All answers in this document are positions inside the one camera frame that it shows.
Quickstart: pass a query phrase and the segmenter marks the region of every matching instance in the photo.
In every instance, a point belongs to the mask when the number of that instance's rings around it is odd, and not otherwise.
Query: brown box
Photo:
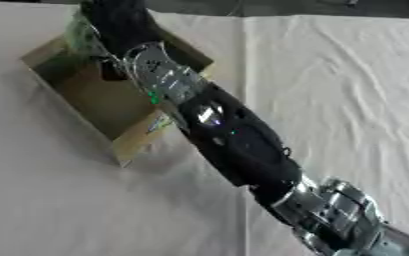
[[[160,30],[181,64],[204,72],[212,60],[171,33]],[[109,142],[116,159],[126,166],[141,147],[160,136],[171,122],[131,81],[107,82],[96,63],[72,53],[60,36],[22,57],[36,78]]]

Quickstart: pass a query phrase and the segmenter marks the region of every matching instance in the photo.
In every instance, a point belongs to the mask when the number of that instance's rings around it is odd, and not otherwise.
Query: table surface
[[[72,12],[0,3],[0,255],[311,255],[174,127],[115,165],[18,60]],[[154,15],[310,177],[351,181],[409,232],[409,20]]]

